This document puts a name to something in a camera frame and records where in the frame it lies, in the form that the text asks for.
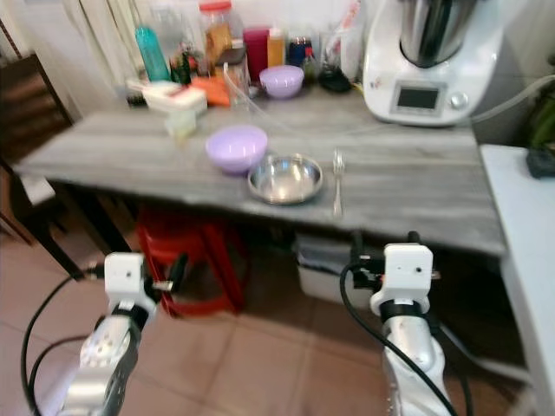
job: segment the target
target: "fork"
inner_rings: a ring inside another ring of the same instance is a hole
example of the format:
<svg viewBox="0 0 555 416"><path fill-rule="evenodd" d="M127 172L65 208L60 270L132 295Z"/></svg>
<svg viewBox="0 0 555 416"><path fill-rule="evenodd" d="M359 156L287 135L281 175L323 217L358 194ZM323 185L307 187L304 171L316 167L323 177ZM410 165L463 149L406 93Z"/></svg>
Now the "fork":
<svg viewBox="0 0 555 416"><path fill-rule="evenodd" d="M333 174L336 178L336 197L333 201L333 216L341 217L343 215L343 208L341 205L341 177L345 172L345 161L343 154L337 149L333 153Z"/></svg>

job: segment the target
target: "stainless steel bowl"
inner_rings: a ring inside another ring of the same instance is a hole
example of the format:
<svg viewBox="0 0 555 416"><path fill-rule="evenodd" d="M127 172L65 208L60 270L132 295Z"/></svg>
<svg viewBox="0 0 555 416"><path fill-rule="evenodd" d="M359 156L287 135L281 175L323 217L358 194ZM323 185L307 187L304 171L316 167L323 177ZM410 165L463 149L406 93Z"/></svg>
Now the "stainless steel bowl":
<svg viewBox="0 0 555 416"><path fill-rule="evenodd" d="M300 154L268 156L248 176L249 189L271 204L297 204L320 191L322 168Z"/></svg>

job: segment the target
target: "lavender bowl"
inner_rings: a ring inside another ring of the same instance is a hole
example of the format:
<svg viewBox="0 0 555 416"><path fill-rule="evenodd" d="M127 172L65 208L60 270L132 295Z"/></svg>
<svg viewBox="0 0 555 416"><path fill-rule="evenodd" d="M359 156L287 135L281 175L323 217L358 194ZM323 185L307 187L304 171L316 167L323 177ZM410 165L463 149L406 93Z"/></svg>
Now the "lavender bowl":
<svg viewBox="0 0 555 416"><path fill-rule="evenodd" d="M268 136L255 126L222 128L206 141L206 152L214 165L228 173L244 173L266 153Z"/></svg>
<svg viewBox="0 0 555 416"><path fill-rule="evenodd" d="M292 97L300 91L303 79L303 70L292 65L271 67L260 73L260 83L266 93L274 98Z"/></svg>

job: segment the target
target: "gray marble countertop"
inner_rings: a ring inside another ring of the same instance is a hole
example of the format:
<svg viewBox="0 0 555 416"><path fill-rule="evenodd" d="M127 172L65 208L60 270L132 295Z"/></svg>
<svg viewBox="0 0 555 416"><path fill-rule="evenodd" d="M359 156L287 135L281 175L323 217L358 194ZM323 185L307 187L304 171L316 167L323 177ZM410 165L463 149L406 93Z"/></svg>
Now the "gray marble countertop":
<svg viewBox="0 0 555 416"><path fill-rule="evenodd" d="M288 101L260 100L267 117L240 108L212 108L196 133L176 144L163 114L116 109L93 114L51 140L16 167L64 183L211 206L340 231L362 229L403 238L418 230L425 241L499 256L500 221L470 127L429 129L384 124L356 91L329 95L319 88ZM255 124L270 151L301 153L324 171L322 191L302 205L256 200L245 179L211 165L206 138L231 124ZM343 151L343 217L331 215L332 155Z"/></svg>

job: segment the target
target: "red stool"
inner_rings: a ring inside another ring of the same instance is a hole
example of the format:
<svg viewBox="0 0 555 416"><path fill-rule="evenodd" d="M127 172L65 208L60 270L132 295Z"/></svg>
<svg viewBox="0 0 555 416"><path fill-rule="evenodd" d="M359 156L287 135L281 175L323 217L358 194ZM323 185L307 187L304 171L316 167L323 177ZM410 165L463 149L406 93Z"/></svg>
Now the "red stool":
<svg viewBox="0 0 555 416"><path fill-rule="evenodd" d="M170 294L164 293L160 303L169 315L209 315L223 309L238 313L243 308L242 288L250 275L251 262L233 228L215 220L143 209L139 214L137 233L154 281L166 280L165 268L185 253L189 265L207 263L222 289L222 296L200 302L176 302ZM245 275L240 281L233 269L226 241L245 260Z"/></svg>

